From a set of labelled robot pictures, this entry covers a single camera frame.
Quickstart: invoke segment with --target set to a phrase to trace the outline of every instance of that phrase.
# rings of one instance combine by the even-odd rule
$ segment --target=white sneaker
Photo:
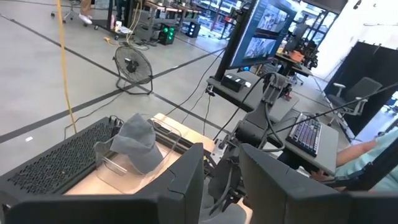
[[[93,23],[93,22],[89,19],[88,16],[84,16],[84,15],[82,15],[82,14],[79,14],[79,18],[80,18],[85,24],[91,25],[91,24]]]

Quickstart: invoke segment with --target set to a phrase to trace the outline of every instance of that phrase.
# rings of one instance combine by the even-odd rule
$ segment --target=fan stand
[[[116,88],[118,88],[121,91],[123,91],[125,93],[128,93],[130,95],[149,95],[149,94],[151,94],[154,91],[154,84],[152,82],[153,81],[153,77],[154,77],[153,75],[149,76],[149,79],[150,79],[150,90],[147,93],[132,93],[132,92],[128,91],[127,89],[125,89],[125,87],[120,86],[119,82],[122,80],[122,75],[120,73],[120,69],[119,69],[118,63],[116,62],[115,57],[113,57],[112,59],[114,60],[116,68],[118,69],[118,80],[116,81]]]

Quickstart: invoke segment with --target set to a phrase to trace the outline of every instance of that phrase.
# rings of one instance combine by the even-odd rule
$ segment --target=gray cap
[[[156,133],[153,125],[140,114],[135,114],[122,125],[119,133],[113,138],[110,150],[127,155],[141,174],[147,174],[163,160],[155,142]]]

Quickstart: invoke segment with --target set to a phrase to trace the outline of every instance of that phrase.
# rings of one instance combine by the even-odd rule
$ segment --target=light blue shirt
[[[337,168],[336,176],[349,175],[361,170],[368,162],[372,162],[379,156],[396,138],[398,138],[398,130],[391,131],[384,136],[376,138],[377,144],[373,149],[363,154],[361,157]],[[380,182],[373,187],[373,190],[398,190],[398,167],[394,168],[385,178],[380,180]]]

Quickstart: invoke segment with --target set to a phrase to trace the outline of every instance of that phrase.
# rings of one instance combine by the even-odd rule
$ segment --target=person's arm
[[[357,159],[359,156],[367,153],[369,150],[376,146],[376,140],[350,146],[337,154],[336,165],[337,167],[346,164],[349,161]]]

